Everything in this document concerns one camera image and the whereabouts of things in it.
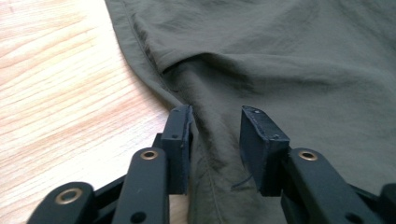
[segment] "seam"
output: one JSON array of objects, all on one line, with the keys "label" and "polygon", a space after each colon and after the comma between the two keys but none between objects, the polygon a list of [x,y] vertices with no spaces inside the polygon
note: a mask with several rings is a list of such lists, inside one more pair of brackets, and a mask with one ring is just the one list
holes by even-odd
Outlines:
[{"label": "seam", "polygon": [[158,71],[157,67],[154,66],[153,62],[149,59],[149,56],[147,55],[147,53],[144,51],[143,45],[140,41],[139,35],[137,34],[135,28],[134,28],[134,23],[132,22],[131,18],[128,16],[128,11],[127,11],[127,5],[125,3],[125,1],[120,0],[123,3],[123,12],[124,15],[128,21],[129,27],[131,28],[132,34],[134,35],[134,39],[137,42],[137,45],[140,48],[140,51],[143,53],[143,55],[145,56],[146,61],[148,62],[148,64],[150,65],[150,67],[155,71],[156,75],[159,77],[159,80],[162,84],[162,87],[165,88],[168,92],[170,91],[169,88],[165,85],[165,83],[163,82],[162,76],[160,74],[160,72]]},{"label": "seam", "polygon": [[208,173],[208,177],[209,177],[209,183],[210,183],[210,188],[211,188],[211,192],[212,192],[212,198],[213,198],[213,202],[215,205],[215,209],[216,209],[216,217],[218,218],[218,221],[220,224],[224,223],[224,221],[222,221],[221,215],[220,215],[220,211],[219,211],[219,203],[217,201],[217,197],[216,197],[216,193],[215,193],[215,187],[214,187],[214,181],[213,181],[213,177],[210,171],[210,167],[209,167],[209,163],[210,163],[210,159],[207,157],[205,151],[201,148],[201,153],[204,157],[204,161],[205,161],[205,171]]}]

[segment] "screw hole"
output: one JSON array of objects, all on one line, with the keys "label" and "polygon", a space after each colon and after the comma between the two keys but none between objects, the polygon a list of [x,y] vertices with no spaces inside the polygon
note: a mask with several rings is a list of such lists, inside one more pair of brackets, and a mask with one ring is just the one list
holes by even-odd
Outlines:
[{"label": "screw hole", "polygon": [[350,223],[356,223],[356,224],[362,224],[363,220],[361,220],[361,218],[353,213],[346,213],[346,219],[350,222]]},{"label": "screw hole", "polygon": [[315,161],[318,159],[315,153],[309,151],[300,151],[298,155],[306,161]]},{"label": "screw hole", "polygon": [[146,214],[144,212],[137,212],[131,216],[131,223],[142,223],[146,220]]},{"label": "screw hole", "polygon": [[140,154],[140,157],[143,160],[146,160],[146,161],[154,160],[155,158],[158,157],[158,152],[156,152],[156,151],[145,151],[142,154]]},{"label": "screw hole", "polygon": [[56,196],[55,202],[58,204],[68,204],[76,201],[82,195],[82,190],[72,188],[62,191]]}]

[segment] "light wood surface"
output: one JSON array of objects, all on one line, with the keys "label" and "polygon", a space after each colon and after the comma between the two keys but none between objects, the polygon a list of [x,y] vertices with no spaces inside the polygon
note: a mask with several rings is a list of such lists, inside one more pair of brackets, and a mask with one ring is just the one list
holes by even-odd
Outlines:
[{"label": "light wood surface", "polygon": [[[124,175],[168,111],[123,60],[103,0],[0,0],[0,223]],[[188,199],[171,197],[171,223]]]}]

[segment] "olive green fabric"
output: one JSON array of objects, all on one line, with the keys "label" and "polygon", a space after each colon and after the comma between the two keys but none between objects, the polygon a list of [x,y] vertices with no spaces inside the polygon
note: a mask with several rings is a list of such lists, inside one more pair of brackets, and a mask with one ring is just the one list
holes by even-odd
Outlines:
[{"label": "olive green fabric", "polygon": [[159,100],[193,106],[190,223],[285,223],[238,150],[241,106],[378,194],[396,182],[395,1],[106,0],[121,50]]}]

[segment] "wood grain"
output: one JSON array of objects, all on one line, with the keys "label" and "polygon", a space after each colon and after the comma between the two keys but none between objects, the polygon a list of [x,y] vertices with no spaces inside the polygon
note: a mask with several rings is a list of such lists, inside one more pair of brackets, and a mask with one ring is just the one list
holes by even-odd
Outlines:
[{"label": "wood grain", "polygon": [[[0,223],[52,189],[98,189],[151,146],[168,111],[120,54],[104,1],[0,1]],[[171,197],[171,223],[188,199]]]}]

